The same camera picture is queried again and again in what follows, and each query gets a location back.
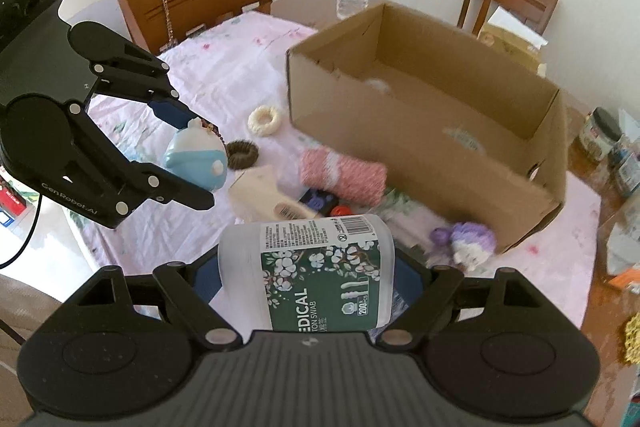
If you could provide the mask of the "blue white round toy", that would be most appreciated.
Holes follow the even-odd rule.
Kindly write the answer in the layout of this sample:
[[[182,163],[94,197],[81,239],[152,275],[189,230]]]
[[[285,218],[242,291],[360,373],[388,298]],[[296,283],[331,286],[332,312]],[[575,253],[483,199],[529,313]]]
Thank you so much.
[[[193,118],[169,143],[164,167],[183,180],[216,192],[227,180],[226,147],[212,127],[201,118]]]

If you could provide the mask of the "small jar black lid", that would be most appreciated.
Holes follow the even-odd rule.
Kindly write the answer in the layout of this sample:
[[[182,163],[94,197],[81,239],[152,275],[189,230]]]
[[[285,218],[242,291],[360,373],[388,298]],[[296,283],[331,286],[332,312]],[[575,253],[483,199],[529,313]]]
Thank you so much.
[[[580,145],[594,162],[600,162],[608,156],[621,137],[617,120],[603,107],[596,107],[588,114],[578,133]]]

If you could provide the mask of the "papers package on chair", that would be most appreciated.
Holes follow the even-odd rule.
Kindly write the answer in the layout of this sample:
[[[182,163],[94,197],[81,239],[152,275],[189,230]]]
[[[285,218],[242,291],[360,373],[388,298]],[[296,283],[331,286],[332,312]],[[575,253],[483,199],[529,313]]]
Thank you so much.
[[[548,41],[502,6],[498,6],[486,20],[477,39],[488,48],[512,58],[539,77],[546,77],[544,48],[548,46]]]

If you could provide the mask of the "cotton swab plastic box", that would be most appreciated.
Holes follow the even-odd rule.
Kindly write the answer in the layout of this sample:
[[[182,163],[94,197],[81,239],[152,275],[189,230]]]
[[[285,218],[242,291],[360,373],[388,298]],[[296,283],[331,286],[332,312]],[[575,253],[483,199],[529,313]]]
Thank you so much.
[[[372,331],[392,317],[395,245],[375,215],[232,225],[218,270],[215,307],[243,338]]]

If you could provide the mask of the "beige small carton box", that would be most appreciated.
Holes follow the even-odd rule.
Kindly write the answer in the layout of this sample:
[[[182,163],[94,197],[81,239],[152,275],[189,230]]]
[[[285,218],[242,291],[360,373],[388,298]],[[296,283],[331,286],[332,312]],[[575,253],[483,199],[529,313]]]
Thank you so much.
[[[319,219],[320,213],[282,193],[272,171],[250,168],[238,172],[228,190],[235,216],[245,222]]]

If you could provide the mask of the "black toy red buttons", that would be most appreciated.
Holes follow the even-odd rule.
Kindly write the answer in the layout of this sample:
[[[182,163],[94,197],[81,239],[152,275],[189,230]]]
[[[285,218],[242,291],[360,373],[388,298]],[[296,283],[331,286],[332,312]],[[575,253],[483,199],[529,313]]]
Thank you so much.
[[[352,210],[340,199],[327,191],[318,188],[308,188],[299,199],[303,205],[319,213],[322,217],[345,217],[351,216]]]

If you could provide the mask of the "cream hair scrunchie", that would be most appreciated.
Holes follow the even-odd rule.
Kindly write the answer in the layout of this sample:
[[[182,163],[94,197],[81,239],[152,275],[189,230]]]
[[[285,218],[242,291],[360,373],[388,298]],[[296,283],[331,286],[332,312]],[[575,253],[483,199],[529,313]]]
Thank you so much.
[[[258,106],[247,118],[248,131],[259,138],[275,134],[281,124],[282,114],[276,106]]]

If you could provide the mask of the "yellow crochet coaster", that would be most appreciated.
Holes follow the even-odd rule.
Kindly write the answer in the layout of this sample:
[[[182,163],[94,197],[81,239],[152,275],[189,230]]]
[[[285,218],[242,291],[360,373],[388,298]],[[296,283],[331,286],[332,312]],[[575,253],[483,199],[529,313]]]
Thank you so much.
[[[640,364],[640,313],[634,314],[624,327],[625,361]]]

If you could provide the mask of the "pink white knitted roll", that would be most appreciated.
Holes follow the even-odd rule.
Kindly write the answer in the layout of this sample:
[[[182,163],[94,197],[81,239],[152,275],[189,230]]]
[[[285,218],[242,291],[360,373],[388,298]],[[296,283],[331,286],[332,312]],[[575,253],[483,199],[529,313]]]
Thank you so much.
[[[300,158],[300,183],[327,191],[361,206],[376,206],[384,195],[387,168],[334,152],[326,147],[308,148]]]

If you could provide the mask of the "brown cardboard box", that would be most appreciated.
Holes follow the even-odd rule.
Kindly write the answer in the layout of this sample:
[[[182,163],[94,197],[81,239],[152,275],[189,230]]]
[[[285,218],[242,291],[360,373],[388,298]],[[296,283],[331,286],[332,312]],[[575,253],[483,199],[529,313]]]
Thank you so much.
[[[488,225],[500,251],[565,204],[561,90],[466,32],[385,3],[288,50],[293,126],[377,161],[450,221]]]

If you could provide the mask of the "purple white crochet doll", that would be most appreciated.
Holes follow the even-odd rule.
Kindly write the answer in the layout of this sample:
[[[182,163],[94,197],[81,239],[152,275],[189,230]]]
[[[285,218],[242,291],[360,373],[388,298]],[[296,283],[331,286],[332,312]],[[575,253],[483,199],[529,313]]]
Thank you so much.
[[[484,265],[497,250],[495,233],[486,225],[471,221],[436,228],[430,239],[436,247],[446,248],[454,264],[465,271]]]

